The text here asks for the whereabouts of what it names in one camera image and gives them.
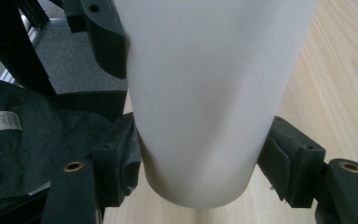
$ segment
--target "white paper roll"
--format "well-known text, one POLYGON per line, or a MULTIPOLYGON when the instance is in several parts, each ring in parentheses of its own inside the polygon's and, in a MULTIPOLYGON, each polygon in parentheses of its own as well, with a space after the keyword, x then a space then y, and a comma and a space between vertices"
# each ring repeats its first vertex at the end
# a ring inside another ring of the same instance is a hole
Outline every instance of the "white paper roll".
POLYGON ((246 189, 316 0, 115 0, 150 186, 212 208, 246 189))

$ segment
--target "wooden floor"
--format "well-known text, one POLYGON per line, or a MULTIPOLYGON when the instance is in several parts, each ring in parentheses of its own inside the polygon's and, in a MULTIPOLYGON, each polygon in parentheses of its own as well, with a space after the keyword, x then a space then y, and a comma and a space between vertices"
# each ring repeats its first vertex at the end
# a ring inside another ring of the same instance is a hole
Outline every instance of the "wooden floor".
MULTIPOLYGON (((321 0, 288 83, 279 116, 327 149, 326 160, 358 161, 358 0, 321 0)), ((104 223, 315 223, 314 209, 280 202, 258 167, 242 196, 210 210, 168 203, 140 173, 139 187, 104 223)))

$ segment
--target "black fabric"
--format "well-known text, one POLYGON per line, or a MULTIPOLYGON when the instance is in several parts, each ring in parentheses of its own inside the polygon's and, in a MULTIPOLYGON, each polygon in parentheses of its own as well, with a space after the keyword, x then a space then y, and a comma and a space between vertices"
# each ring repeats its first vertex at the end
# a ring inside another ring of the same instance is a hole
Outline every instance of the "black fabric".
POLYGON ((2 81, 0 111, 16 113, 22 127, 0 131, 0 198, 21 196, 48 182, 64 163, 87 157, 112 127, 98 114, 61 109, 2 81))

